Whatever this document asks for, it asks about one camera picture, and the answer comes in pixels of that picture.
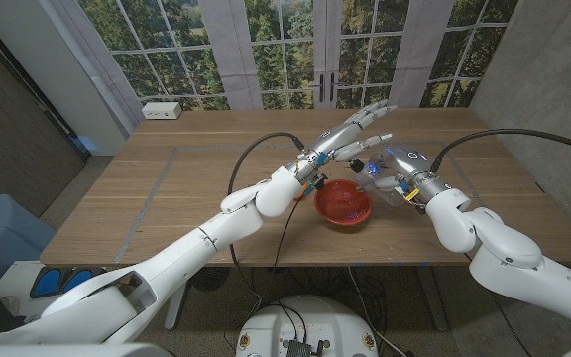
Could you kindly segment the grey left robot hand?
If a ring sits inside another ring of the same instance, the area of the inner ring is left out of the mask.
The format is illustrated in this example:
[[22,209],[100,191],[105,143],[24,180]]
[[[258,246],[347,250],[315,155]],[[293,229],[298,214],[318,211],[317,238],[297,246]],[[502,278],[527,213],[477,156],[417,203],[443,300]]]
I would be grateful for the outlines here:
[[327,160],[349,161],[372,146],[384,144],[393,136],[392,133],[374,135],[365,140],[357,140],[357,136],[375,120],[397,110],[396,105],[389,105],[384,99],[366,106],[350,116],[341,125],[321,134],[315,142],[306,147],[314,152],[322,164]]

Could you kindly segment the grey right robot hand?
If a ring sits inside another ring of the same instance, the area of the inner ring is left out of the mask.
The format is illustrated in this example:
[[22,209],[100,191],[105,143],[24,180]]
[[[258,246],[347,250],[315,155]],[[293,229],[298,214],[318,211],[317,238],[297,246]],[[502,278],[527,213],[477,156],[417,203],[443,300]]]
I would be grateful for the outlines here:
[[356,173],[356,180],[360,190],[378,194],[389,205],[412,200],[428,203],[450,189],[430,166],[431,161],[421,152],[391,146],[372,155]]

